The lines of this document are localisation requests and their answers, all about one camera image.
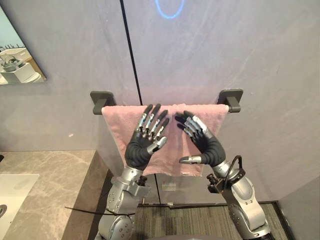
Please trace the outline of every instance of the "pink towel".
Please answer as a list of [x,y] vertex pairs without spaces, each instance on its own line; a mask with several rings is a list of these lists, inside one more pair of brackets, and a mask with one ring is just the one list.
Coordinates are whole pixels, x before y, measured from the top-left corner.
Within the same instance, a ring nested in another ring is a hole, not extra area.
[[[123,164],[126,166],[125,151],[138,121],[146,106],[105,106],[102,108],[104,119],[112,132],[115,143],[120,152]],[[197,115],[217,135],[229,107],[219,105],[170,105],[161,106],[158,113],[168,110],[170,119],[162,135],[168,137],[167,143],[158,150],[143,171],[143,175],[167,174],[170,176],[201,176],[202,165],[180,164],[180,158],[199,154],[199,150],[191,142],[187,134],[177,127],[176,112],[187,110]]]

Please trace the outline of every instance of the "blue circle light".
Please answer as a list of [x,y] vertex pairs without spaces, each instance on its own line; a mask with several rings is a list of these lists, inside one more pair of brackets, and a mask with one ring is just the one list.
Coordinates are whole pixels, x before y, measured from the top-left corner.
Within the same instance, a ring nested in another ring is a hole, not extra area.
[[160,7],[160,4],[159,4],[159,0],[155,0],[155,4],[156,4],[156,8],[158,9],[158,12],[160,13],[160,15],[162,17],[164,17],[165,19],[174,19],[174,18],[179,16],[179,14],[181,13],[182,9],[184,8],[185,0],[181,0],[179,9],[173,15],[167,15],[162,11],[162,9]]

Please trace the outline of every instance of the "sink drain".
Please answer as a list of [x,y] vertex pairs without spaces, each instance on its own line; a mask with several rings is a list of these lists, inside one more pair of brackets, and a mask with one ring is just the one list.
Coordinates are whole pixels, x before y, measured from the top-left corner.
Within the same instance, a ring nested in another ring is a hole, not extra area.
[[0,205],[0,218],[6,213],[7,205]]

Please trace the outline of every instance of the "mirror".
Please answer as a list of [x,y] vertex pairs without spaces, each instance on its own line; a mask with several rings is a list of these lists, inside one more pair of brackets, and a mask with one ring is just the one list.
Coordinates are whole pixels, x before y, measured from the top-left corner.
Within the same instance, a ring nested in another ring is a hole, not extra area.
[[41,83],[45,79],[0,7],[0,86]]

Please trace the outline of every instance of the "towel rack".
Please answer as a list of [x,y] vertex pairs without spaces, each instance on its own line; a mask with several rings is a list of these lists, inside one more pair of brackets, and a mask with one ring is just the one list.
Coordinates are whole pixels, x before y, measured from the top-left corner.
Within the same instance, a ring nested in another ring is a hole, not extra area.
[[[244,91],[242,89],[225,89],[219,94],[217,104],[225,104],[229,106],[229,113],[239,113],[241,107],[239,102]],[[110,91],[92,91],[90,97],[93,101],[93,114],[102,115],[101,109],[105,106],[115,106],[116,101],[114,95]]]
[[93,114],[102,115],[101,109],[105,106],[115,106],[115,98],[110,91],[92,91],[90,92],[90,97],[93,101]]
[[243,93],[244,91],[240,88],[222,90],[219,94],[217,104],[228,105],[229,113],[239,113],[241,110],[239,102]]

